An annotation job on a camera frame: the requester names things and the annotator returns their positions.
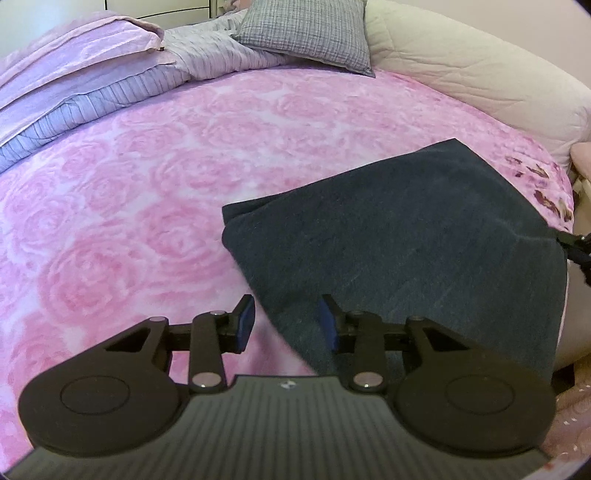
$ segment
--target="white dresser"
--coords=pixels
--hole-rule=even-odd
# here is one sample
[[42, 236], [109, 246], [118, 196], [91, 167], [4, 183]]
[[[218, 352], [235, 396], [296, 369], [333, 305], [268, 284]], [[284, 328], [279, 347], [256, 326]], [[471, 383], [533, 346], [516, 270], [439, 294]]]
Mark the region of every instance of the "white dresser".
[[217, 16], [217, 0], [105, 0], [105, 4], [108, 10], [140, 18], [165, 29]]

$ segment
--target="dark blue towel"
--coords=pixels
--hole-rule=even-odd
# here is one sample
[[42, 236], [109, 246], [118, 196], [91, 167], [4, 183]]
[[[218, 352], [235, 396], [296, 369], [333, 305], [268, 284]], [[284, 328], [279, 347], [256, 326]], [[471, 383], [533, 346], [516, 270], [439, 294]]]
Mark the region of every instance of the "dark blue towel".
[[319, 374], [346, 366], [318, 324], [320, 296], [331, 293], [344, 310], [392, 323], [428, 317], [550, 379], [565, 253], [530, 203], [458, 140], [226, 205], [223, 216], [225, 247]]

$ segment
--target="folded pink blanket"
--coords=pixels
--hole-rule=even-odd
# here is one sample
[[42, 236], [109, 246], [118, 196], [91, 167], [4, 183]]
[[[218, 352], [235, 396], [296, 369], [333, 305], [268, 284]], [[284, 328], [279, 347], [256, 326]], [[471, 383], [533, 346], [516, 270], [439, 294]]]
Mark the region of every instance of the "folded pink blanket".
[[163, 38], [157, 25], [102, 11], [0, 60], [0, 145], [73, 95], [172, 63]]

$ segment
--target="pink rose pattern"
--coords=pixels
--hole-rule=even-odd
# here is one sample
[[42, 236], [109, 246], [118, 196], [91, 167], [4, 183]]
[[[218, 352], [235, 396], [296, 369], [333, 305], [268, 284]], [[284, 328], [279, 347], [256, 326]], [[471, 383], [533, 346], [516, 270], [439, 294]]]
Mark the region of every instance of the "pink rose pattern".
[[[456, 137], [554, 227], [566, 175], [535, 141], [404, 76], [280, 67], [182, 86], [46, 146], [0, 176], [0, 471], [29, 448], [23, 386], [148, 316], [188, 322], [248, 286], [224, 204], [283, 192]], [[186, 376], [175, 355], [171, 375]], [[229, 376], [312, 374], [264, 312]]]

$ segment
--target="bed headboard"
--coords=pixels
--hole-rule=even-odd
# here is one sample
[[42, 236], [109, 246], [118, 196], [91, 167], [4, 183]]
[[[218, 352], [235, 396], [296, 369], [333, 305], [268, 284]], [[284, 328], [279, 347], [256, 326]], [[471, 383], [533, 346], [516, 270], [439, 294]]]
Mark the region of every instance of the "bed headboard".
[[368, 0], [372, 65], [415, 78], [521, 130], [570, 170], [591, 136], [591, 89], [523, 48], [443, 15]]

